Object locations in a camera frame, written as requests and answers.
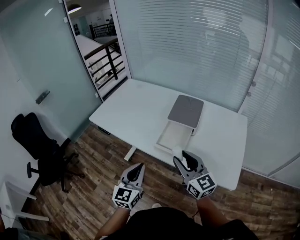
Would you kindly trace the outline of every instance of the black railing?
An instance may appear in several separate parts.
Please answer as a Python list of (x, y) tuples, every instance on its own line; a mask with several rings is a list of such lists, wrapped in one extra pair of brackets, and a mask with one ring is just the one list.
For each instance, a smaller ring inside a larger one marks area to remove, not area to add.
[(97, 27), (93, 27), (92, 25), (90, 25), (90, 31), (92, 33), (93, 39), (117, 35), (113, 23), (103, 24)]
[[(103, 50), (106, 51), (106, 55), (105, 56), (99, 58), (98, 60), (96, 60), (95, 62), (93, 62), (92, 64), (90, 64), (88, 66), (88, 68), (92, 68), (92, 66), (94, 66), (95, 64), (97, 64), (98, 62), (100, 62), (101, 60), (103, 60), (104, 58), (106, 58), (106, 57), (108, 58), (108, 62), (106, 64), (102, 65), (101, 67), (99, 67), (94, 72), (91, 72), (92, 77), (94, 77), (97, 72), (99, 72), (101, 69), (104, 69), (104, 67), (106, 67), (108, 64), (110, 64), (110, 66), (111, 66), (110, 70), (108, 70), (105, 73), (103, 73), (101, 75), (101, 77), (95, 79), (94, 82), (98, 83), (102, 78), (104, 78), (105, 76), (107, 76), (109, 73), (112, 74), (112, 76), (108, 77), (105, 80), (105, 82), (102, 83), (98, 87), (98, 90), (100, 90), (102, 87), (104, 87), (113, 78), (115, 80), (118, 80), (118, 74), (125, 69), (125, 67), (123, 67), (121, 69), (118, 69), (118, 71), (117, 71), (117, 67), (119, 65), (121, 65), (123, 63), (123, 61), (120, 61), (116, 65), (113, 62), (113, 61), (115, 61), (116, 59), (118, 59), (121, 56), (121, 54), (119, 53), (120, 52), (120, 48), (118, 47), (117, 42), (118, 42), (118, 39), (115, 38), (115, 39), (109, 41), (108, 43), (103, 44), (102, 46), (96, 48), (95, 50), (91, 51), (90, 53), (88, 53), (87, 55), (84, 56), (84, 59), (87, 60), (87, 59), (91, 58), (92, 56), (94, 56), (95, 54), (97, 54), (100, 51), (103, 51)], [(114, 53), (114, 52), (118, 53), (118, 55), (116, 57), (112, 58), (112, 53)]]

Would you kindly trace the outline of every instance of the ceiling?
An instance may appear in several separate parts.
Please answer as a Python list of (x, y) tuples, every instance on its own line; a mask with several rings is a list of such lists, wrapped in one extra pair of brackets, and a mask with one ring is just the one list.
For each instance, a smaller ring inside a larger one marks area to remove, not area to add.
[(109, 0), (66, 0), (67, 7), (71, 4), (79, 4), (82, 8), (72, 14), (71, 18), (87, 15), (89, 13), (97, 12), (101, 9), (101, 6), (105, 7), (109, 5)]

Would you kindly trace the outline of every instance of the desk leg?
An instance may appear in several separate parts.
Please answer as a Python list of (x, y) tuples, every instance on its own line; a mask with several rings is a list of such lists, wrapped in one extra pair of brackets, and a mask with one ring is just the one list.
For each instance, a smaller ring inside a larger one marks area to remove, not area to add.
[(36, 199), (37, 199), (37, 197), (35, 197), (34, 195), (29, 194), (28, 192), (26, 192), (25, 190), (23, 190), (23, 189), (21, 189), (21, 188), (15, 186), (15, 185), (12, 184), (11, 182), (8, 182), (8, 181), (7, 181), (7, 182), (6, 182), (6, 186), (7, 186), (8, 188), (10, 188), (11, 190), (15, 191), (16, 193), (20, 194), (20, 195), (23, 195), (23, 196), (25, 196), (25, 197), (31, 198), (31, 199), (33, 199), (33, 200), (36, 200)]
[(33, 215), (33, 214), (30, 214), (30, 213), (26, 213), (26, 212), (15, 212), (15, 214), (22, 217), (22, 218), (31, 218), (31, 219), (41, 220), (41, 221), (49, 221), (48, 217)]
[(135, 150), (136, 150), (136, 147), (132, 146), (131, 149), (129, 150), (129, 152), (128, 152), (128, 153), (126, 154), (126, 156), (124, 157), (124, 159), (125, 159), (126, 161), (129, 161), (130, 158), (131, 158), (131, 156), (134, 154)]

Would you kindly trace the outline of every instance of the frosted glass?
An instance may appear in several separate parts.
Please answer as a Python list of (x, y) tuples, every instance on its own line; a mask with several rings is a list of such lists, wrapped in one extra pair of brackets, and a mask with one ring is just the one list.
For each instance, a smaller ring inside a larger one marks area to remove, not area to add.
[(297, 158), (291, 164), (289, 164), (282, 170), (278, 171), (271, 177), (299, 188), (300, 187), (299, 169), (300, 169), (300, 158)]
[(267, 0), (115, 0), (115, 5), (134, 79), (238, 111), (261, 56)]
[(11, 61), (33, 99), (57, 127), (73, 140), (100, 105), (81, 61), (63, 5), (57, 0), (18, 1), (2, 14), (0, 34)]
[(300, 152), (300, 9), (274, 0), (267, 59), (248, 102), (243, 165), (263, 174)]

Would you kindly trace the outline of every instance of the door handle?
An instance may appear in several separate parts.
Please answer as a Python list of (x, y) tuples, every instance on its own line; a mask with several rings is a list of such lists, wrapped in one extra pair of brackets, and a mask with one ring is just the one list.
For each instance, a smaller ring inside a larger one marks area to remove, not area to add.
[(45, 90), (42, 92), (41, 95), (38, 96), (38, 98), (36, 99), (36, 104), (40, 104), (50, 93), (49, 90)]

